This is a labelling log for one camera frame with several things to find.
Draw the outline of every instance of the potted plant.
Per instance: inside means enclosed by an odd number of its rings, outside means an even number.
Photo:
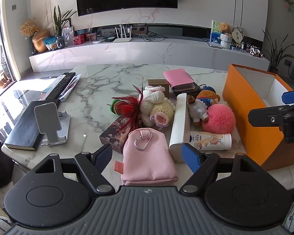
[[[64,48],[64,45],[65,45],[64,38],[62,36],[62,29],[65,26],[65,24],[70,20],[70,18],[77,12],[77,11],[74,11],[72,13],[72,10],[67,11],[66,13],[64,13],[64,15],[61,15],[61,10],[59,5],[58,5],[58,14],[56,13],[56,10],[54,7],[54,11],[53,11],[54,22],[53,23],[55,25],[55,34],[57,36],[56,43],[59,49]]]
[[[38,27],[36,26],[35,19],[28,19],[23,24],[20,25],[20,31],[23,35],[28,36],[29,48],[33,55],[37,54],[37,50],[33,44],[33,36],[38,32]]]
[[[277,39],[275,39],[275,41],[273,43],[272,38],[271,38],[268,30],[266,32],[264,32],[264,30],[262,30],[262,31],[270,43],[270,52],[264,49],[264,51],[266,51],[270,56],[270,69],[269,69],[269,71],[273,72],[273,73],[278,73],[277,67],[283,58],[286,58],[286,57],[294,58],[294,56],[291,54],[284,54],[284,52],[290,46],[294,46],[294,44],[288,45],[285,48],[283,48],[282,44],[286,40],[286,38],[288,37],[288,34],[287,34],[286,37],[284,38],[284,40],[282,41],[281,45],[278,48],[277,47]]]

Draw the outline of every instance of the logo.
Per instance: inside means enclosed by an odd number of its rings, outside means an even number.
[[[144,193],[146,193],[146,194],[150,194],[150,193],[152,193],[152,192],[153,192],[153,190],[151,190],[151,189],[149,189],[149,188],[144,190]]]

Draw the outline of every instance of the pink fur ball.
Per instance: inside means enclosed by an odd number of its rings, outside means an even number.
[[[235,126],[235,116],[230,107],[224,104],[214,104],[208,108],[209,121],[202,121],[205,132],[231,133]]]

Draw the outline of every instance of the black notebook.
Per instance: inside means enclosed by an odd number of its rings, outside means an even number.
[[[4,144],[10,148],[36,150],[42,134],[40,134],[37,126],[34,108],[49,102],[54,102],[57,107],[60,104],[58,99],[32,101],[21,115]]]

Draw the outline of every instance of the pink tag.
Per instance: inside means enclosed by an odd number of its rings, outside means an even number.
[[[149,130],[140,130],[140,135],[142,136],[142,139],[150,139],[151,134]]]
[[[113,170],[117,171],[120,174],[123,174],[123,166],[124,166],[124,163],[120,163],[119,161],[115,161]]]

